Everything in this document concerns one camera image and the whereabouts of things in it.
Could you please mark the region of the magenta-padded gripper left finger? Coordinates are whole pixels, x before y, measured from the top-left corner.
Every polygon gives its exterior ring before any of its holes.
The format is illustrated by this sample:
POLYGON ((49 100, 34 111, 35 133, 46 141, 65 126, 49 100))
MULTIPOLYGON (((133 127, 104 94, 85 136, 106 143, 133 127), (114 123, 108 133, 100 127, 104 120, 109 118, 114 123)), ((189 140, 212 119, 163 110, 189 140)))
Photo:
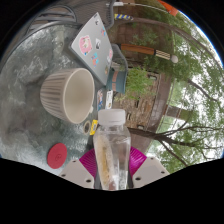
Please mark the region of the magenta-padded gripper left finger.
POLYGON ((84 188, 94 188, 97 174, 97 163, 93 149, 86 152, 80 159, 71 160, 59 176, 84 188))

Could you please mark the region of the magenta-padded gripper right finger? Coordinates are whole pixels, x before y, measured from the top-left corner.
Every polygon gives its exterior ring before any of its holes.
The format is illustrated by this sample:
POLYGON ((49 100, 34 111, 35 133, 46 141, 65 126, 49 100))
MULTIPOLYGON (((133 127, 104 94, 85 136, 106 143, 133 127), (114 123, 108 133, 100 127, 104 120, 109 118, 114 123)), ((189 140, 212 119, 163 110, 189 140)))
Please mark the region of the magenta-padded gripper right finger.
POLYGON ((129 172, 134 188, 146 186, 169 174, 156 157, 147 157, 134 147, 130 150, 129 172))

